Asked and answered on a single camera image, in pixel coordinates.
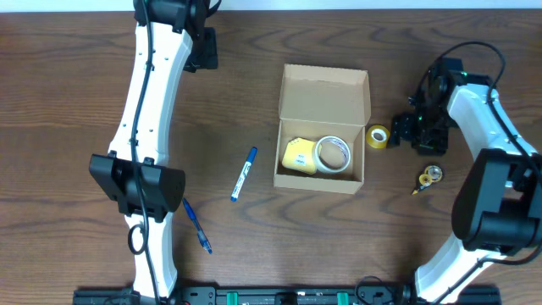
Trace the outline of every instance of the white background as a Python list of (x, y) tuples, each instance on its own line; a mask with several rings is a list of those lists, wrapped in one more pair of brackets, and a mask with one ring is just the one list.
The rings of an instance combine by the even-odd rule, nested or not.
[[(542, 8), (542, 0), (223, 0), (222, 10)], [(0, 12), (133, 10), (132, 0), (0, 0)]]

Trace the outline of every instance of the box lid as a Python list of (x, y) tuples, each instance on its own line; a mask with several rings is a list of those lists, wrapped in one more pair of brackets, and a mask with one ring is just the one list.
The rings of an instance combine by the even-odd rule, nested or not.
[(286, 64), (279, 116), (364, 126), (371, 117), (368, 73)]

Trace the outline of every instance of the blue marker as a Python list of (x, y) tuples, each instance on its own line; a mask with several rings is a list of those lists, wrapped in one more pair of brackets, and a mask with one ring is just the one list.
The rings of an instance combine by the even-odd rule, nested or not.
[(254, 162), (254, 158), (256, 157), (257, 148), (253, 147), (251, 149), (251, 152), (248, 154), (248, 158), (246, 159), (245, 166), (243, 166), (243, 170), (241, 171), (241, 174), (239, 175), (239, 180), (237, 180), (237, 184), (235, 185), (234, 192), (231, 193), (231, 201), (236, 202), (237, 198), (239, 198), (239, 193), (241, 192), (241, 188), (243, 187), (243, 183), (245, 182), (246, 176), (248, 175), (248, 171), (251, 170), (252, 163)]
[(213, 254), (213, 249), (211, 248), (211, 243), (205, 236), (205, 233), (203, 233), (203, 229), (200, 226), (199, 221), (197, 221), (196, 213), (194, 213), (194, 210), (192, 210), (192, 207), (186, 201), (186, 199), (183, 198), (183, 205), (185, 206), (185, 210), (188, 213), (188, 217), (190, 220), (192, 220), (192, 224), (196, 227), (197, 230), (197, 238), (200, 240), (200, 244), (202, 245), (203, 249), (207, 250), (209, 254)]

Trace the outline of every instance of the wood grain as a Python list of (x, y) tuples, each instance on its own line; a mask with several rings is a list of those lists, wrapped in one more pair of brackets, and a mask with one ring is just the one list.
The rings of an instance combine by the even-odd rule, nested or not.
[[(451, 232), (450, 211), (472, 165), (459, 130), (443, 158), (407, 145), (367, 150), (355, 196), (273, 188), (283, 65), (369, 72), (370, 124), (389, 125), (449, 46), (493, 42), (508, 58), (501, 101), (542, 149), (542, 12), (401, 10), (220, 13), (219, 69), (184, 74), (171, 127), (171, 167), (213, 244), (206, 254), (190, 220), (174, 218), (180, 277), (222, 286), (354, 285), (364, 275), (405, 280)], [(0, 302), (68, 304), (72, 291), (124, 286), (135, 275), (127, 227), (88, 174), (124, 109), (135, 50), (131, 13), (0, 15)], [(468, 70), (495, 73), (485, 50), (458, 51)], [(250, 147), (256, 163), (230, 202)], [(424, 164), (445, 182), (409, 196)], [(492, 267), (506, 304), (540, 300), (542, 260)]]

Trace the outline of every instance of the open box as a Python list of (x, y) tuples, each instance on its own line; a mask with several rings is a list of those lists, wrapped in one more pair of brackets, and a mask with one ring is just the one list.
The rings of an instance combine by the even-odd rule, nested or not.
[[(286, 64), (279, 103), (274, 186), (354, 194), (363, 185), (365, 125), (371, 116), (367, 71)], [(338, 136), (351, 150), (340, 174), (308, 175), (285, 168), (288, 142)]]

